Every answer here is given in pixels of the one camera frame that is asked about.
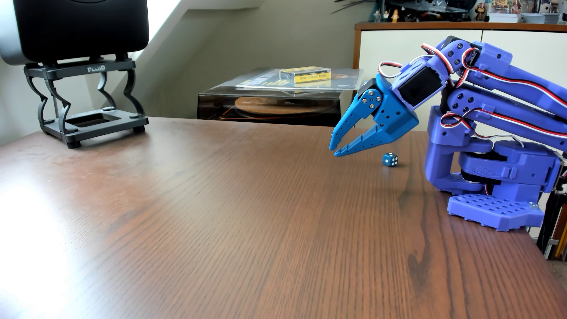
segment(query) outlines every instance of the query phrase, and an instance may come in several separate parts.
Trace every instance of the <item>speaker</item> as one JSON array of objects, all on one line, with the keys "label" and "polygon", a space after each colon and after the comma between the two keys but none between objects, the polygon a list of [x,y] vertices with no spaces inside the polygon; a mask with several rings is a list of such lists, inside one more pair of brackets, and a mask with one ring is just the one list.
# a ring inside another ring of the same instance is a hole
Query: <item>speaker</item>
[{"label": "speaker", "polygon": [[11,65],[139,51],[146,0],[0,0],[0,56]]}]

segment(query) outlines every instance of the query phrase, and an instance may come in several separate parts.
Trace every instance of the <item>blue die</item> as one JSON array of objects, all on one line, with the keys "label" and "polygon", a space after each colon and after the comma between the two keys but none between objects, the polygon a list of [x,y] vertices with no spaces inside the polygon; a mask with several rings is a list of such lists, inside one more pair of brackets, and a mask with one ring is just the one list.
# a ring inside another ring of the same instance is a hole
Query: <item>blue die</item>
[{"label": "blue die", "polygon": [[397,155],[394,153],[386,153],[382,156],[382,164],[386,166],[396,166],[397,165]]}]

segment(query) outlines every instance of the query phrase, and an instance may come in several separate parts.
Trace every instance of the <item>toy figure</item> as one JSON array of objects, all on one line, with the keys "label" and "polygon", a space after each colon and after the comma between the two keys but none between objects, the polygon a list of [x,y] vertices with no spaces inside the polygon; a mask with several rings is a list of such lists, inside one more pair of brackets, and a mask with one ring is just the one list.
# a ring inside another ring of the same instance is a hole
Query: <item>toy figure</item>
[{"label": "toy figure", "polygon": [[512,5],[512,9],[510,9],[510,13],[522,13],[522,3],[520,0],[514,0],[514,4]]},{"label": "toy figure", "polygon": [[392,14],[392,22],[396,23],[398,18],[399,17],[397,15],[397,9],[396,9],[396,10],[393,11],[393,14]]},{"label": "toy figure", "polygon": [[486,4],[484,2],[479,3],[475,9],[477,21],[484,21],[484,15],[486,13]]},{"label": "toy figure", "polygon": [[551,10],[551,1],[549,0],[541,0],[539,5],[539,13],[549,13]]},{"label": "toy figure", "polygon": [[376,10],[376,12],[374,13],[374,22],[380,22],[380,10]]}]

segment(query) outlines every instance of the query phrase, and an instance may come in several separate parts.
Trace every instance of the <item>table surface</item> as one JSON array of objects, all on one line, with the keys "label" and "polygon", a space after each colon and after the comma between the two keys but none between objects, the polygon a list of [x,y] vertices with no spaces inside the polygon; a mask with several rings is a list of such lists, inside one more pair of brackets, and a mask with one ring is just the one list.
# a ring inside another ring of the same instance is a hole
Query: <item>table surface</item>
[{"label": "table surface", "polygon": [[565,318],[525,230],[447,214],[425,132],[341,158],[330,135],[151,118],[0,147],[0,318]]}]

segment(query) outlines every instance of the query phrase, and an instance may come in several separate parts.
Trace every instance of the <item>blue robotic arm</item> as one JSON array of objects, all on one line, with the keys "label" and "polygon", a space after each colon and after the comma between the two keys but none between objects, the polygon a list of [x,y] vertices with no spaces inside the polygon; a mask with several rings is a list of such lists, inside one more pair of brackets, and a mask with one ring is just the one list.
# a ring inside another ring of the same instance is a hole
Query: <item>blue robotic arm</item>
[{"label": "blue robotic arm", "polygon": [[[425,173],[437,189],[457,195],[449,200],[449,214],[497,230],[541,226],[544,214],[535,203],[553,190],[562,160],[539,143],[567,152],[567,89],[510,65],[509,52],[487,43],[448,37],[437,47],[422,47],[430,56],[401,66],[393,84],[378,74],[363,85],[333,130],[329,148],[336,149],[344,134],[371,114],[376,125],[335,155],[395,141],[417,125],[413,110],[442,91],[442,104],[431,108]],[[458,81],[451,80],[453,73],[460,75]],[[493,143],[495,136],[475,131],[477,121],[539,143],[516,137]],[[455,152],[462,170],[450,173]]]}]

